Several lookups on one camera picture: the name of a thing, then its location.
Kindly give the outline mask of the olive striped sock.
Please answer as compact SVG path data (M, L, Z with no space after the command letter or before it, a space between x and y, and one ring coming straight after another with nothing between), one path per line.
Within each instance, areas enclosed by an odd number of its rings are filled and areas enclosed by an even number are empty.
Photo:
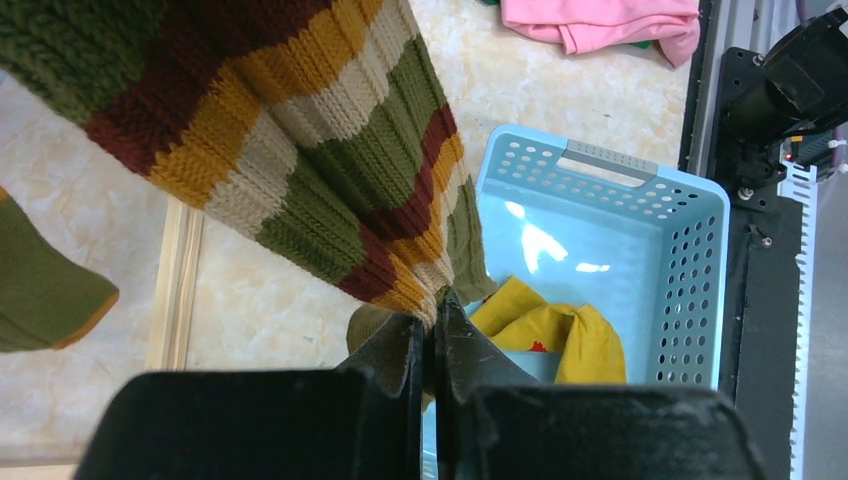
M496 289L406 1L5 1L1 67L127 170L373 306Z

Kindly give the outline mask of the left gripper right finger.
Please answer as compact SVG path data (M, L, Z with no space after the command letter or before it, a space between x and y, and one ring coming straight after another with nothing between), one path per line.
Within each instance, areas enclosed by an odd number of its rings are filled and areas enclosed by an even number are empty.
M699 388L555 386L498 350L455 295L434 326L442 479L761 479L732 404Z

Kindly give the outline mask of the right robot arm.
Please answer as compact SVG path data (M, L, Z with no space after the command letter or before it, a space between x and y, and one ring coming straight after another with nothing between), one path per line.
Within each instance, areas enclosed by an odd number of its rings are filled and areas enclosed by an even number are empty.
M743 89L721 106L716 174L758 190L786 175L774 147L847 122L846 4L801 23L751 66L753 82L736 79Z

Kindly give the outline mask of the yellow sock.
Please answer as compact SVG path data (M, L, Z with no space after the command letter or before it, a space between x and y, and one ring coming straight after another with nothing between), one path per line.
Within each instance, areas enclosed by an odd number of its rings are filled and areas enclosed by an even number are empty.
M549 303L511 277L470 315L470 321L503 351L558 354L556 384L627 382L620 337L589 304Z

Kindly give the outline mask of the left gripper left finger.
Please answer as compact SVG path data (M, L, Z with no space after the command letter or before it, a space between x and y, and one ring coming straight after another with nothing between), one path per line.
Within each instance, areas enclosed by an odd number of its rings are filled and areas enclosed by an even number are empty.
M332 369L139 375L75 477L416 479L423 340L395 315Z

